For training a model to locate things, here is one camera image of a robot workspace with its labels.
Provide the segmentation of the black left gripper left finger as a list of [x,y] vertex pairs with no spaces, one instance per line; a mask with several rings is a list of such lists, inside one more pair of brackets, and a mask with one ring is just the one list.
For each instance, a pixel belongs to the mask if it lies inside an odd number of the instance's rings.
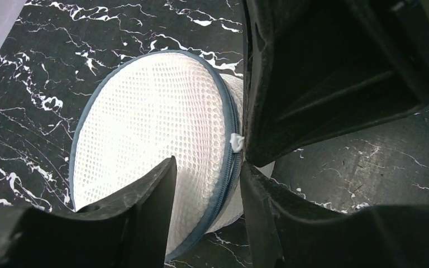
[[78,212],[0,207],[0,267],[163,267],[177,163]]

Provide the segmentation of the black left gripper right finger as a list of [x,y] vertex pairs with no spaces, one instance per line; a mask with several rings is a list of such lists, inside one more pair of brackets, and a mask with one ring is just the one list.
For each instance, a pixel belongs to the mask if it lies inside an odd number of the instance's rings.
[[429,205],[338,213],[247,162],[240,185],[253,267],[429,267]]

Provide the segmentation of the white cylindrical mesh laundry bag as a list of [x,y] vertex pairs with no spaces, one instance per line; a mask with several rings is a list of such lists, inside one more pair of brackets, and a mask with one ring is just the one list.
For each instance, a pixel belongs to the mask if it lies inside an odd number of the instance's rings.
[[243,81],[181,50],[152,52],[111,72],[82,111],[71,145],[76,210],[148,173],[167,157],[177,182],[165,259],[243,214]]

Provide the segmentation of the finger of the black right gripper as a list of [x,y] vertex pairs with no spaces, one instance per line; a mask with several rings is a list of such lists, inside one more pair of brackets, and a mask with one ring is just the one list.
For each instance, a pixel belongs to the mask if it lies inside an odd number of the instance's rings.
[[267,165],[429,105],[429,1],[242,1],[245,156]]

